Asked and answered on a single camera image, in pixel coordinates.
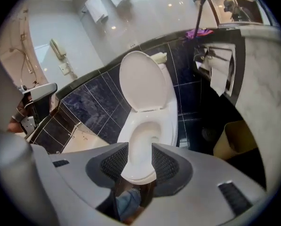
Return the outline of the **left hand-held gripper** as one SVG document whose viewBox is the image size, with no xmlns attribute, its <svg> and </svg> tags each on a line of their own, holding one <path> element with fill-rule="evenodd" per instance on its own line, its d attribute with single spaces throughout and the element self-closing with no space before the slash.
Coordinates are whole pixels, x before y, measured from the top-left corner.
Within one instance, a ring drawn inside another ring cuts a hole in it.
<svg viewBox="0 0 281 226">
<path fill-rule="evenodd" d="M 29 90 L 25 85 L 21 85 L 18 89 L 23 94 L 24 104 L 27 104 L 30 99 L 32 100 L 30 116 L 22 116 L 18 110 L 15 114 L 15 121 L 19 122 L 25 135 L 30 136 L 35 131 L 36 124 L 40 124 L 49 115 L 51 100 L 43 98 L 52 96 L 57 91 L 57 84 L 48 83 Z"/>
</svg>

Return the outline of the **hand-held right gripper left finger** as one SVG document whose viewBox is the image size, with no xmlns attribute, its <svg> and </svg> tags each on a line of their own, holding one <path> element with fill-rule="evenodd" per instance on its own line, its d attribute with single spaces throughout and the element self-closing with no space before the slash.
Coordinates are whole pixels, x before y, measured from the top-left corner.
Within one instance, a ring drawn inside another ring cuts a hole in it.
<svg viewBox="0 0 281 226">
<path fill-rule="evenodd" d="M 37 226 L 118 226 L 114 186 L 127 161 L 126 143 L 50 155 L 0 132 L 0 185 Z"/>
</svg>

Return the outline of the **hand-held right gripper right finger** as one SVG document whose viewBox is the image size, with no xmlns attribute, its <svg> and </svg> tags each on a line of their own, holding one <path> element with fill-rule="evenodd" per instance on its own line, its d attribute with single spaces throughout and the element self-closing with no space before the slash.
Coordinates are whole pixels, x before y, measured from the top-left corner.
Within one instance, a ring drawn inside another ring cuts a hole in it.
<svg viewBox="0 0 281 226">
<path fill-rule="evenodd" d="M 265 198 L 262 186 L 217 157 L 152 144 L 153 199 L 136 226 L 248 225 Z"/>
</svg>

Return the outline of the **person's left hand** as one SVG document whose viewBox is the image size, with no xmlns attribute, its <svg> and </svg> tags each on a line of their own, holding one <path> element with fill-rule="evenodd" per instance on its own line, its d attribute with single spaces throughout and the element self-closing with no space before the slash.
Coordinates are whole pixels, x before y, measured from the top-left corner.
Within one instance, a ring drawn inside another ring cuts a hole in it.
<svg viewBox="0 0 281 226">
<path fill-rule="evenodd" d="M 22 116 L 30 116 L 32 114 L 32 99 L 30 99 L 27 104 L 21 101 L 17 106 L 17 110 Z"/>
</svg>

